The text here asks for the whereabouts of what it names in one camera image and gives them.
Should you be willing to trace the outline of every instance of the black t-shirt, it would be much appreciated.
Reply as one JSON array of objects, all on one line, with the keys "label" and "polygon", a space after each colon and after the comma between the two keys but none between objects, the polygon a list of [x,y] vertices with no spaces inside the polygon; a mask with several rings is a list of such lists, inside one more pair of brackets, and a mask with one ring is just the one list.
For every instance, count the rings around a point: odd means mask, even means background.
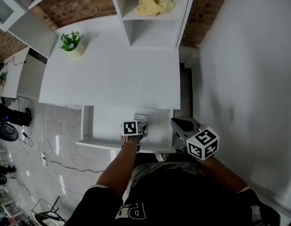
[{"label": "black t-shirt", "polygon": [[207,179],[191,162],[156,162],[134,169],[125,203],[110,188],[87,190],[66,226],[149,224],[280,224],[279,214],[261,203],[254,191],[231,195]]}]

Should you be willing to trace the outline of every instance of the folded towel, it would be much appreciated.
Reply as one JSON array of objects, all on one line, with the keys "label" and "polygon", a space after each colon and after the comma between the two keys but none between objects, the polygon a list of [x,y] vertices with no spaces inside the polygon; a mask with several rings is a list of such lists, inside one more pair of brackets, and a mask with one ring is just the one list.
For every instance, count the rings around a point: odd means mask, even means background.
[{"label": "folded towel", "polygon": [[157,16],[159,13],[170,13],[175,5],[172,0],[139,0],[135,11],[142,16]]}]

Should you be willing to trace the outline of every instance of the white flower pot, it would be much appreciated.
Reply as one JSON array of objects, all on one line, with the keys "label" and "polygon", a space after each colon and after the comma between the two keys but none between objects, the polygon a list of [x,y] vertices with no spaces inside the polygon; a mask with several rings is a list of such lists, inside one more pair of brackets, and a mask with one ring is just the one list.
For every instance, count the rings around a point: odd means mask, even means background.
[{"label": "white flower pot", "polygon": [[77,57],[80,57],[84,53],[84,50],[85,50],[85,46],[80,42],[74,50],[66,51],[66,53],[70,58],[77,58]]}]

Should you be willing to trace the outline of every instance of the red brick wall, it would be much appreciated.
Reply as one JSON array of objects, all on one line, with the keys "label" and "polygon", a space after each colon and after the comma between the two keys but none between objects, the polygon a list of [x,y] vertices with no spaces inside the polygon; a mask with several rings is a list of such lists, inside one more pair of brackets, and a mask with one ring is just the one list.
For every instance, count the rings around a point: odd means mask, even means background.
[{"label": "red brick wall", "polygon": [[8,32],[3,32],[0,29],[0,62],[13,55],[14,53],[24,49],[26,44],[16,39]]},{"label": "red brick wall", "polygon": [[[199,47],[224,0],[194,0],[181,45]],[[112,0],[43,0],[34,12],[55,30],[79,21],[115,15]]]},{"label": "red brick wall", "polygon": [[181,45],[199,47],[225,0],[193,0]]},{"label": "red brick wall", "polygon": [[112,0],[43,0],[39,6],[58,27],[116,14]]}]

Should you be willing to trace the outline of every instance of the person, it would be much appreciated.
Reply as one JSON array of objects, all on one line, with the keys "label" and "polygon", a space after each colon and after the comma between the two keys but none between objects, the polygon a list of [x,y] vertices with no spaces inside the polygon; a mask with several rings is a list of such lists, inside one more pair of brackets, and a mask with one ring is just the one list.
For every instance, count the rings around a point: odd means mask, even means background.
[{"label": "person", "polygon": [[31,111],[29,108],[25,112],[11,110],[0,103],[0,122],[10,122],[19,126],[29,126],[31,122]]},{"label": "person", "polygon": [[[197,161],[183,151],[137,153],[128,137],[117,157],[89,188],[65,224],[278,226],[280,215],[263,204],[239,176],[215,157]],[[128,198],[122,197],[128,190]]]}]

